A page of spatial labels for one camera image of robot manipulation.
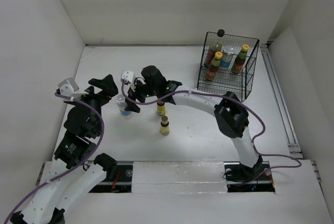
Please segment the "silver-lid jar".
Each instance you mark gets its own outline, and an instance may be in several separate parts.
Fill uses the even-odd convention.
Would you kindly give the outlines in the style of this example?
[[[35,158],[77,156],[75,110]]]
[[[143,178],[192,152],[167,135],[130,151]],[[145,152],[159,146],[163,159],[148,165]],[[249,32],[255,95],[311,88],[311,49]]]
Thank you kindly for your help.
[[[133,116],[131,111],[125,110],[127,104],[125,101],[125,97],[122,94],[116,97],[116,104],[122,117],[129,119]]]
[[[231,45],[226,45],[223,49],[222,49],[222,54],[223,57],[221,59],[220,62],[220,67],[221,68],[229,68],[232,58],[235,54],[235,48]]]

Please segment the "red sauce bottle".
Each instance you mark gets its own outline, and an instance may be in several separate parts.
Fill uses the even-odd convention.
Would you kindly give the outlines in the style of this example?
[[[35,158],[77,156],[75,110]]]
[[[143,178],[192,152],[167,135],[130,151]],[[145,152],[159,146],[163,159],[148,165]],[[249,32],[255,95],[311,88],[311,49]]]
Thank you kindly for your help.
[[[205,74],[205,78],[208,81],[212,81],[215,78],[216,73],[219,70],[220,62],[222,60],[223,54],[222,52],[216,52],[211,63],[209,64],[207,68],[207,72]]]
[[[249,45],[243,44],[231,68],[231,72],[233,74],[239,74],[240,71],[242,70],[246,57],[247,57],[248,50],[249,50]]]

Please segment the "dark soy sauce bottle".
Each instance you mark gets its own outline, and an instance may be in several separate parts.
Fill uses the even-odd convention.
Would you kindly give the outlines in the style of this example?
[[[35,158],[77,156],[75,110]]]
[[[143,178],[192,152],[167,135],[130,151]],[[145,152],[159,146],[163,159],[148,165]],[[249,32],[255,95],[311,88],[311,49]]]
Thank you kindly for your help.
[[[204,61],[205,66],[209,66],[211,61],[213,60],[216,52],[221,52],[223,45],[222,45],[222,38],[225,34],[225,31],[223,29],[219,29],[217,34],[211,39],[208,53],[206,56],[206,59]]]

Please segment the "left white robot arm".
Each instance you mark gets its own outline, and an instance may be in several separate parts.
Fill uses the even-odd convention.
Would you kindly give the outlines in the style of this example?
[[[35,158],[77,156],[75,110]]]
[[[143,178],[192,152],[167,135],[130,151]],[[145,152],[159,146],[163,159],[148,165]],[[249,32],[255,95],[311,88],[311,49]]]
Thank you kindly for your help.
[[[102,153],[76,182],[72,181],[102,142],[102,106],[118,94],[111,74],[88,83],[90,86],[83,91],[73,78],[58,84],[55,96],[73,106],[64,123],[64,137],[55,150],[46,180],[13,208],[6,223],[65,223],[71,204],[102,180],[116,176],[117,161]]]

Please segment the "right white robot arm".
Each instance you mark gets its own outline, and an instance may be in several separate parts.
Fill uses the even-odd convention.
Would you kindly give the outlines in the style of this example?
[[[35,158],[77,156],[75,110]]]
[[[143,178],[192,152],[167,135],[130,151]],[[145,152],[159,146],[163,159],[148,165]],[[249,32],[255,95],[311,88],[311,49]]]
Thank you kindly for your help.
[[[159,69],[150,65],[141,71],[141,77],[133,72],[123,71],[123,85],[129,85],[125,96],[126,111],[140,112],[140,105],[146,105],[146,99],[156,97],[160,115],[164,115],[166,103],[194,108],[214,116],[220,132],[230,138],[238,153],[240,164],[228,174],[237,182],[253,179],[260,173],[262,156],[254,149],[249,133],[248,111],[238,97],[227,92],[223,97],[216,94],[202,93],[183,85],[179,81],[166,80]]]

